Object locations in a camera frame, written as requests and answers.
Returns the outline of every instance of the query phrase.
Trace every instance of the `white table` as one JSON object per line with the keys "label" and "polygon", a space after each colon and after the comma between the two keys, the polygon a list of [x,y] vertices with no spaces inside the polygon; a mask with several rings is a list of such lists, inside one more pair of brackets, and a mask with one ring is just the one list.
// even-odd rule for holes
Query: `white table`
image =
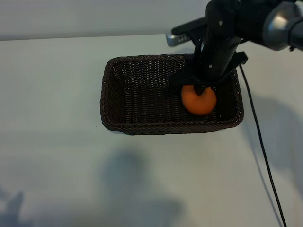
{"label": "white table", "polygon": [[[303,53],[239,49],[286,221],[301,227]],[[101,124],[108,60],[192,51],[169,48],[164,35],[0,42],[2,222],[22,192],[19,223],[31,227],[278,227],[241,75],[236,128],[128,136]]]}

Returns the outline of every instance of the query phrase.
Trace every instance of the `wicker basket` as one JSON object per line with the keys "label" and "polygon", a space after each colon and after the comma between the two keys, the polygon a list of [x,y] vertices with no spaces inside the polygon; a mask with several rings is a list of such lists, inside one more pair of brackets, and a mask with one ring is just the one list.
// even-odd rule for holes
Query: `wicker basket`
{"label": "wicker basket", "polygon": [[105,127],[129,135],[204,133],[235,127],[243,120],[237,71],[213,87],[217,104],[211,114],[195,116],[182,105],[181,88],[169,76],[190,62],[192,54],[145,55],[110,60],[101,92]]}

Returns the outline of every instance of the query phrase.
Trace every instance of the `orange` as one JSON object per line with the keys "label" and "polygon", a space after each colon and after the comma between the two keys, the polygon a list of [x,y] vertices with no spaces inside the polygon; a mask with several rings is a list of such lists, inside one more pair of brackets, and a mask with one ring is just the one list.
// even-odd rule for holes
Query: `orange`
{"label": "orange", "polygon": [[207,87],[201,95],[197,95],[194,85],[184,85],[181,96],[184,107],[190,113],[198,116],[210,114],[217,102],[211,87]]}

